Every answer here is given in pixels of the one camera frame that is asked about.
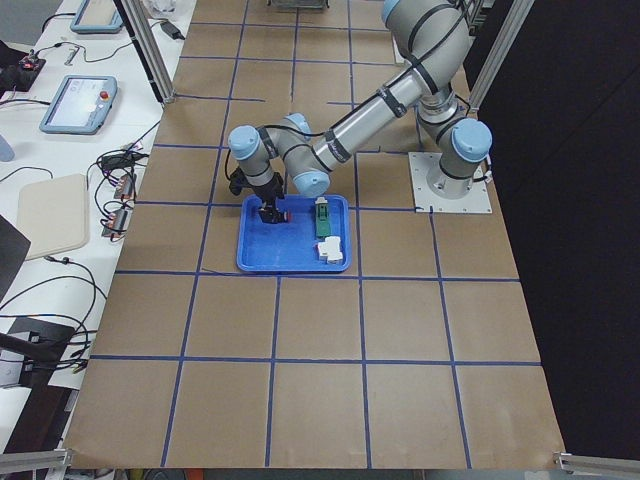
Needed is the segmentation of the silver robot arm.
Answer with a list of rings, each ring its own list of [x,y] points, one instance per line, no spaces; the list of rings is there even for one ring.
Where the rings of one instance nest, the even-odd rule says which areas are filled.
[[[300,194],[319,197],[328,190],[333,170],[414,109],[419,125],[441,150],[426,176],[429,190],[447,200],[465,197],[492,146],[487,125],[460,112],[451,86],[470,48],[467,10],[462,1],[384,2],[381,19],[404,59],[404,70],[321,133],[312,132],[300,113],[274,124],[234,128],[228,146],[238,166],[227,178],[230,192],[251,189],[261,201],[261,220],[284,223],[289,216],[277,207],[284,180],[272,160],[283,161]]]

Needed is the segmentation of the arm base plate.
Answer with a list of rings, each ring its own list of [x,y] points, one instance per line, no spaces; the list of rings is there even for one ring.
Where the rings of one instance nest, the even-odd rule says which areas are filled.
[[[491,214],[488,187],[480,164],[467,179],[453,179],[440,168],[440,153],[410,152],[414,210],[417,213]]]

